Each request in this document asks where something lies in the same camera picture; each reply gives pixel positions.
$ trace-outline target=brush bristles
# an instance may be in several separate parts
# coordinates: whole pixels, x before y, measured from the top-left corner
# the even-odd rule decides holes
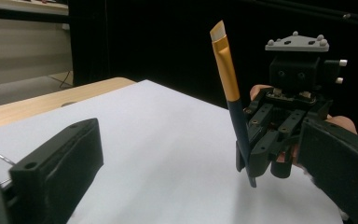
[[[218,22],[215,27],[211,30],[211,39],[212,41],[217,41],[226,35],[225,24],[223,21]]]

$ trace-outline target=human hand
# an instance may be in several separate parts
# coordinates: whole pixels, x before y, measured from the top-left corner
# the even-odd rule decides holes
[[[260,92],[260,90],[265,89],[265,88],[271,88],[271,86],[268,86],[268,85],[253,86],[250,90],[251,100],[253,101],[254,98],[257,96],[257,94]],[[347,129],[348,131],[350,131],[352,133],[357,134],[356,127],[355,127],[353,121],[347,117],[344,117],[344,116],[332,117],[330,115],[327,115],[327,119],[325,121],[336,124],[344,129]],[[298,164],[296,163],[297,154],[298,154],[298,144],[293,145],[291,152],[292,152],[292,157],[293,157],[293,164],[298,166]],[[284,153],[281,153],[277,159],[277,162],[284,162],[284,157],[285,157]]]

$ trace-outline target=finger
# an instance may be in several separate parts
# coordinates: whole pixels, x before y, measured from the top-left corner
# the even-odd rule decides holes
[[[257,96],[257,94],[260,92],[261,89],[270,88],[270,87],[271,86],[268,85],[254,85],[250,91],[251,100],[255,99],[255,97]]]
[[[336,117],[332,117],[330,119],[326,120],[327,122],[330,123],[334,123],[338,126],[341,126],[342,128],[352,132],[352,133],[356,133],[356,127],[353,123],[353,121],[351,119],[348,119],[347,117],[344,116],[336,116]]]

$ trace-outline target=wooden table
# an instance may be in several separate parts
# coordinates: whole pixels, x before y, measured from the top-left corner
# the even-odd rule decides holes
[[[58,91],[35,98],[0,105],[0,126],[26,119],[61,107],[64,104],[89,99],[135,83],[124,77],[114,77],[65,91]]]

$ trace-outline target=dark backdrop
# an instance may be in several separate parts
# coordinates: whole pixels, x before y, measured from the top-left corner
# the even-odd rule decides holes
[[[114,1],[107,5],[107,15],[114,76],[149,79],[222,107],[227,106],[209,35],[220,20],[244,106],[254,84],[269,82],[273,55],[264,51],[269,39],[293,31],[322,34],[331,59],[349,60],[341,73],[344,83],[324,87],[335,99],[331,114],[353,119],[358,128],[358,23],[234,0]]]

